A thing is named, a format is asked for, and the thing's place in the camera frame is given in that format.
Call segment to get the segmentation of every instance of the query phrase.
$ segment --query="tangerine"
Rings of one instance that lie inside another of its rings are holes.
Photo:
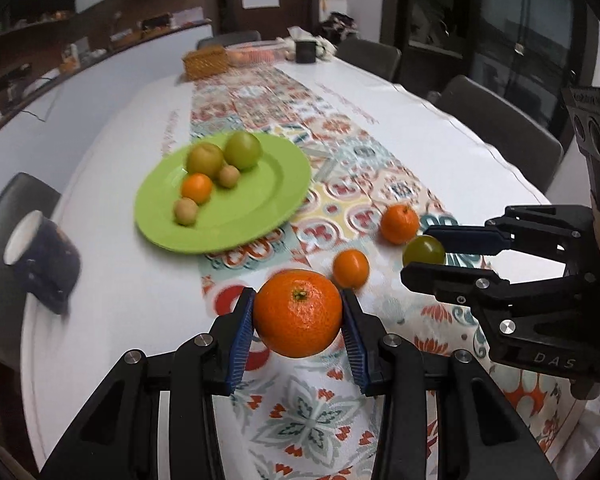
[[[262,342],[285,357],[322,352],[338,335],[342,300],[333,283],[311,270],[273,275],[256,294],[253,325]]]
[[[194,173],[182,181],[180,194],[183,198],[190,198],[198,205],[205,203],[211,196],[214,183],[203,173]]]
[[[418,214],[407,204],[387,208],[380,220],[382,236],[392,244],[400,245],[411,240],[420,228]]]
[[[369,261],[357,249],[342,251],[333,261],[333,279],[342,288],[360,288],[369,278]]]

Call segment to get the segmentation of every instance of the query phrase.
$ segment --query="dark blue mug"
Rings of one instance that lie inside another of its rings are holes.
[[[63,314],[80,275],[80,254],[71,240],[40,211],[27,214],[4,250],[20,286],[56,314]]]
[[[296,41],[296,63],[309,64],[315,63],[315,40]]]

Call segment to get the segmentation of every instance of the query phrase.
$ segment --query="white tablecloth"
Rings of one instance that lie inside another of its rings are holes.
[[[507,205],[548,203],[497,150],[408,92],[339,60],[279,68],[367,129],[460,223],[483,224]],[[189,141],[191,95],[192,84],[181,83],[178,76],[139,89],[104,127],[55,212],[54,220],[80,251],[82,273],[67,316],[55,316],[35,298],[27,300],[22,392],[39,466],[126,350],[141,348],[147,355],[173,351],[208,329],[196,321],[195,310],[182,307],[204,305],[195,261],[152,246],[133,220],[144,177],[162,152]],[[517,253],[501,254],[493,264],[512,282],[561,276],[564,268]],[[569,424],[575,425],[581,410],[574,410]],[[216,410],[223,449],[232,445],[230,412]],[[164,423],[162,418],[161,432]],[[163,472],[163,438],[158,446]],[[229,480],[256,478],[239,468],[246,457],[229,458],[223,452],[223,460]]]

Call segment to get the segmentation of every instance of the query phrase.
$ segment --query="table runner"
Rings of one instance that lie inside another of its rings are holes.
[[[335,255],[357,248],[371,266],[367,284],[357,291],[362,309],[420,350],[444,355],[459,348],[471,351],[542,450],[555,456],[571,431],[560,430],[576,406],[569,381],[492,363],[470,310],[405,288],[399,276],[402,248],[378,235],[382,213],[397,202],[416,210],[423,230],[458,224],[433,192],[368,132],[275,68],[231,70],[195,83],[192,140],[243,128],[294,142],[308,157],[313,178],[289,222],[250,244],[199,256],[208,315],[229,312],[243,287],[258,290],[282,269],[307,268],[329,276]],[[448,254],[446,262],[488,266],[483,257],[470,254]],[[293,360],[270,352],[255,335],[244,380],[231,400],[262,478],[370,478],[382,399],[361,396],[342,336],[317,356]],[[427,475],[435,476],[433,394],[427,395],[427,411]]]

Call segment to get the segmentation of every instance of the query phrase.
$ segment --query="plastic container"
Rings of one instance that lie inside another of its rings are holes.
[[[253,41],[228,46],[225,50],[229,64],[241,67],[284,61],[287,47],[277,41]]]

